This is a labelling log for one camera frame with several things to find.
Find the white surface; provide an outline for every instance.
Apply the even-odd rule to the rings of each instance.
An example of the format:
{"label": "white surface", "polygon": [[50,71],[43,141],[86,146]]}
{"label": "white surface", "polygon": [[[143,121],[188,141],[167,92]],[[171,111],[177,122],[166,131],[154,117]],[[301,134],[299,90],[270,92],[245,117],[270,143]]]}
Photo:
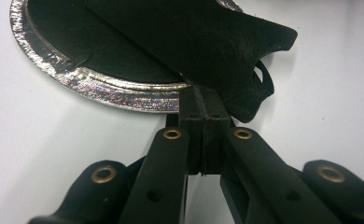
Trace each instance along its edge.
{"label": "white surface", "polygon": [[[50,214],[79,174],[100,160],[145,155],[165,116],[87,100],[25,57],[0,0],[0,224]],[[364,1],[238,1],[251,15],[295,29],[291,51],[263,61],[275,95],[247,126],[290,165],[325,159],[364,180]],[[186,223],[233,223],[218,176],[189,180]]]}

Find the metal ring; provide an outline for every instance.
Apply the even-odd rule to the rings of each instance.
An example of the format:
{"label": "metal ring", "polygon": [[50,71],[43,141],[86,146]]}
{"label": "metal ring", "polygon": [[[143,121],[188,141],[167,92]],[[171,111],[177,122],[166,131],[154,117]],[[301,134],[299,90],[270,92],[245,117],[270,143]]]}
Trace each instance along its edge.
{"label": "metal ring", "polygon": [[164,132],[163,136],[167,139],[174,140],[182,136],[182,132],[177,129],[170,129]]}
{"label": "metal ring", "polygon": [[[106,176],[100,176],[103,171],[109,172]],[[97,168],[91,175],[92,182],[96,184],[104,184],[111,181],[116,176],[116,169],[110,165]]]}
{"label": "metal ring", "polygon": [[237,129],[234,131],[234,136],[246,140],[252,137],[252,133],[243,129]]}
{"label": "metal ring", "polygon": [[342,172],[338,171],[337,169],[327,166],[327,165],[320,165],[316,168],[316,172],[324,179],[334,183],[342,183],[345,181],[345,176]]}

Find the brass insert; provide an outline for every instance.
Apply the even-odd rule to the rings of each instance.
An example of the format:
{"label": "brass insert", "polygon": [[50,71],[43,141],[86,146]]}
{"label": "brass insert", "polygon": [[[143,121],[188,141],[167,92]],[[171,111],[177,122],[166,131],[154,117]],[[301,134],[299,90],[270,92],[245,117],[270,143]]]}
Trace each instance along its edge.
{"label": "brass insert", "polygon": [[252,133],[250,133],[249,131],[246,131],[246,130],[237,129],[234,132],[234,136],[246,140],[246,139],[249,139],[252,137]]}
{"label": "brass insert", "polygon": [[91,175],[91,180],[97,184],[104,184],[116,176],[116,169],[110,165],[97,168]]}
{"label": "brass insert", "polygon": [[324,179],[334,183],[342,183],[345,180],[345,176],[342,172],[338,171],[337,169],[327,166],[327,165],[320,165],[316,168],[316,172]]}
{"label": "brass insert", "polygon": [[180,132],[177,129],[170,129],[170,130],[165,131],[163,136],[170,140],[178,139],[182,136],[182,132]]}

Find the white background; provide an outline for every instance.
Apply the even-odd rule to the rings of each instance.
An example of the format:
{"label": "white background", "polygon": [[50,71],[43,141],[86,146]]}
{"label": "white background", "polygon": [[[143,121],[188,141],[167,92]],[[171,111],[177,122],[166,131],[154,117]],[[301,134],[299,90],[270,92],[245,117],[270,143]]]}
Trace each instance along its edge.
{"label": "white background", "polygon": [[[243,1],[243,10],[295,29],[291,51],[263,61],[275,94],[253,122],[286,163],[325,159],[364,180],[364,1]],[[0,224],[54,212],[80,173],[147,152],[165,116],[83,98],[20,50],[0,0]],[[233,223],[218,176],[189,179],[186,223]]]}

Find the silver metallic rim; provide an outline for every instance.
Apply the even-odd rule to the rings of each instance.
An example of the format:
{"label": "silver metallic rim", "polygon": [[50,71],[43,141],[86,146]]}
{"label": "silver metallic rim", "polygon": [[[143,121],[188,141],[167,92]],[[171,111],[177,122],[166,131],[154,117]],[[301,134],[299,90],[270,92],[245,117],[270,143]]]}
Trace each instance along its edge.
{"label": "silver metallic rim", "polygon": [[[232,0],[217,0],[222,6],[241,11]],[[12,0],[10,24],[28,58],[63,86],[105,105],[153,113],[173,113],[179,109],[178,91],[184,82],[171,84],[137,83],[109,77],[80,66],[70,69],[70,59],[56,50],[29,17],[28,0]]]}

